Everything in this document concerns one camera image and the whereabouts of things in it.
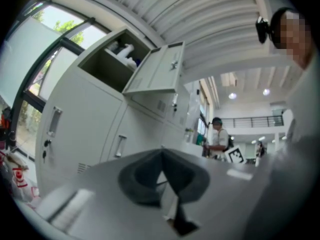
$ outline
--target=hair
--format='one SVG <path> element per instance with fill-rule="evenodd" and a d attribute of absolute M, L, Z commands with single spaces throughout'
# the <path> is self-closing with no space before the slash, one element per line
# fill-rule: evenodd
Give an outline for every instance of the hair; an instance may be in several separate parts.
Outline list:
<path fill-rule="evenodd" d="M 215 117 L 214 119 L 212 119 L 212 123 L 211 123 L 211 124 L 214 124 L 214 122 L 218 122 L 218 123 L 222 126 L 222 120 L 221 120 L 221 118 Z"/>
<path fill-rule="evenodd" d="M 281 40 L 280 40 L 280 31 L 281 31 L 281 17 L 286 13 L 286 12 L 292 12 L 292 13 L 298 13 L 295 9 L 289 8 L 289 7 L 282 7 L 278 9 L 272 16 L 271 22 L 270 22 L 270 27 L 269 27 L 269 35 L 270 39 L 273 42 L 274 46 L 277 49 L 281 48 L 286 48 L 281 45 Z"/>

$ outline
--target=open locker door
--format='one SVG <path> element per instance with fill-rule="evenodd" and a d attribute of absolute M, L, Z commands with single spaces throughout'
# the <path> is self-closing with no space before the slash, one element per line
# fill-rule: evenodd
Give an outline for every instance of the open locker door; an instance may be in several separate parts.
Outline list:
<path fill-rule="evenodd" d="M 184 50 L 185 42 L 151 50 L 134 72 L 122 94 L 176 93 Z"/>

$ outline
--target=person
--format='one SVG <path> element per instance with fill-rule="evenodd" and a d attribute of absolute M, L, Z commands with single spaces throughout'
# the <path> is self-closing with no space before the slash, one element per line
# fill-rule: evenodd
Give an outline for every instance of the person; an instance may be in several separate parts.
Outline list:
<path fill-rule="evenodd" d="M 261 157 L 265 154 L 266 149 L 261 141 L 258 142 L 258 149 L 256 150 L 255 167 L 259 166 Z"/>
<path fill-rule="evenodd" d="M 303 71 L 286 99 L 293 120 L 286 133 L 287 142 L 298 142 L 302 137 L 320 135 L 320 58 L 306 19 L 291 8 L 280 8 L 272 16 L 270 26 L 259 18 L 256 23 L 259 40 L 269 38 L 277 49 L 285 50 Z"/>
<path fill-rule="evenodd" d="M 229 146 L 229 134 L 226 129 L 223 129 L 222 120 L 215 117 L 212 120 L 212 127 L 217 131 L 217 134 L 212 140 L 212 145 L 207 146 L 210 150 L 210 158 L 218 156 L 221 160 L 225 160 L 225 151 Z"/>

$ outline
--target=railing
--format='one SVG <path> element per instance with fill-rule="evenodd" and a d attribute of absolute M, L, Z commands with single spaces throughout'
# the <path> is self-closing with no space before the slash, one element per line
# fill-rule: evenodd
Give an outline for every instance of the railing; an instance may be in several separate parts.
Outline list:
<path fill-rule="evenodd" d="M 282 115 L 244 117 L 244 118 L 221 118 L 225 128 L 257 128 L 283 126 Z"/>

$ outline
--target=locker handle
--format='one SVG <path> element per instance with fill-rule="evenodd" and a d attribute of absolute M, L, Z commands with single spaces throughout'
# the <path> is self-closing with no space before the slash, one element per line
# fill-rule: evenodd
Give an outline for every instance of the locker handle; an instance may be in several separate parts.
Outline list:
<path fill-rule="evenodd" d="M 122 153 L 124 152 L 124 147 L 125 147 L 125 140 L 127 139 L 126 136 L 119 134 L 119 142 L 118 142 L 118 146 L 116 148 L 114 157 L 116 158 L 121 158 L 122 157 Z"/>
<path fill-rule="evenodd" d="M 54 137 L 56 135 L 58 123 L 59 123 L 62 112 L 63 111 L 61 109 L 57 108 L 56 106 L 53 107 L 53 115 L 51 118 L 49 131 L 47 132 L 47 134 L 50 137 Z"/>

